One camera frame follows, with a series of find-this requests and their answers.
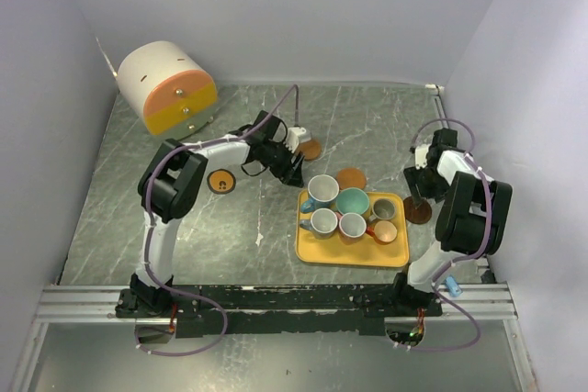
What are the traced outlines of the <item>yellow black-rimmed coaster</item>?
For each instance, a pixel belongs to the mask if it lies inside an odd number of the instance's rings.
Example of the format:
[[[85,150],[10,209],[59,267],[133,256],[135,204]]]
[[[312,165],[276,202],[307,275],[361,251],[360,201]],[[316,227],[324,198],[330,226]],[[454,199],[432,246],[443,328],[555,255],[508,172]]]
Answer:
[[[226,169],[218,169],[207,177],[209,190],[216,195],[226,195],[232,192],[236,186],[236,177]]]

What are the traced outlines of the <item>dark walnut wooden coaster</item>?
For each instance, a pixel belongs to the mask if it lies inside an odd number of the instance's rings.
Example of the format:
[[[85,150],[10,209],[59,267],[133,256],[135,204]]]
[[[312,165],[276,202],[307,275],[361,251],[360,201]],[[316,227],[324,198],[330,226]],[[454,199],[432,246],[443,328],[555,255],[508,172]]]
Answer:
[[[423,199],[424,203],[421,207],[414,206],[414,199],[410,196],[403,199],[404,215],[408,222],[415,225],[423,225],[430,221],[433,211],[430,204]]]

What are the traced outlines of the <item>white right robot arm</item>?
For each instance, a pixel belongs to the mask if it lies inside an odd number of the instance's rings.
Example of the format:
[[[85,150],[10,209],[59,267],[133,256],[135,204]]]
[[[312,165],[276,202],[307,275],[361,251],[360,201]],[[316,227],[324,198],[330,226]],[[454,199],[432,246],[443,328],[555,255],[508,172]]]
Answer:
[[[453,265],[497,252],[513,194],[511,185],[489,177],[458,148],[453,129],[435,131],[430,143],[413,145],[411,152],[415,165],[403,171],[410,190],[404,212],[414,213],[430,199],[443,206],[434,243],[395,276],[390,305],[404,317],[429,307]]]

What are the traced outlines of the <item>light orange wooden coaster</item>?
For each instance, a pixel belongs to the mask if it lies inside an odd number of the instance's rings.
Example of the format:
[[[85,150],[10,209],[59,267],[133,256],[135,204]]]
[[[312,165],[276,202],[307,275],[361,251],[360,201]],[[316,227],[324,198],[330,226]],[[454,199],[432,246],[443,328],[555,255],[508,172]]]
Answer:
[[[365,174],[356,167],[347,167],[340,170],[335,177],[339,188],[345,190],[347,188],[364,189],[367,185],[367,178]]]

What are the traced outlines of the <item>tan wooden coaster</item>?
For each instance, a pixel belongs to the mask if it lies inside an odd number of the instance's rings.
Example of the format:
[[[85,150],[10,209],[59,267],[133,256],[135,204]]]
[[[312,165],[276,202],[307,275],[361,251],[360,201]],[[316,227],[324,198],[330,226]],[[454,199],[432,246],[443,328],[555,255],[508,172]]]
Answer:
[[[322,146],[317,140],[310,140],[301,143],[298,147],[298,152],[304,156],[304,160],[307,162],[318,159],[321,155]]]

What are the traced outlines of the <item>yellow plastic tray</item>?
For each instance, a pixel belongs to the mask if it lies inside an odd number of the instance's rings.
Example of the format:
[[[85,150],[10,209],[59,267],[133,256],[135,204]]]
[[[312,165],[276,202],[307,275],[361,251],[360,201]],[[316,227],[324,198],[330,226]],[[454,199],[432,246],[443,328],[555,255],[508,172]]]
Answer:
[[[409,262],[410,249],[408,232],[403,209],[403,200],[393,193],[368,192],[371,203],[386,198],[396,206],[396,215],[391,223],[397,229],[396,239],[390,243],[380,243],[371,236],[347,243],[339,230],[328,239],[317,239],[313,234],[298,226],[295,249],[298,257],[305,263],[374,266],[401,268]]]

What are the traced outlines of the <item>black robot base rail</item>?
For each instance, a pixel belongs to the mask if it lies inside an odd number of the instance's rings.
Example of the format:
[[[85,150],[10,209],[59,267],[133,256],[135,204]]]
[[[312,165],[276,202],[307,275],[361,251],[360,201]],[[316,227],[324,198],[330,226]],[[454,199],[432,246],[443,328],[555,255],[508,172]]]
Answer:
[[[154,306],[127,288],[120,292],[115,314],[119,319],[175,319],[175,336],[197,338],[228,334],[311,333],[356,331],[383,336],[385,321],[417,319],[421,308],[428,317],[439,317],[442,308],[432,294],[405,295],[394,284],[180,286],[192,294],[216,301],[223,317],[207,302],[162,294]]]

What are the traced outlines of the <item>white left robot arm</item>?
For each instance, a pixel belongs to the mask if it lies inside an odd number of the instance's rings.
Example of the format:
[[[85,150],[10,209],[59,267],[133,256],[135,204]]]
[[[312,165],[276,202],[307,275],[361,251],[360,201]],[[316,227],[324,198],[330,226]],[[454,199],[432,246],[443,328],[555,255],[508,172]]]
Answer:
[[[138,184],[145,232],[139,265],[130,280],[131,294],[149,317],[162,317],[172,305],[169,289],[177,231],[206,178],[229,166],[259,162],[282,184],[304,186],[304,156],[298,148],[311,133],[301,126],[286,127],[285,138],[275,140],[283,125],[280,118],[261,111],[254,124],[215,140],[162,142]]]

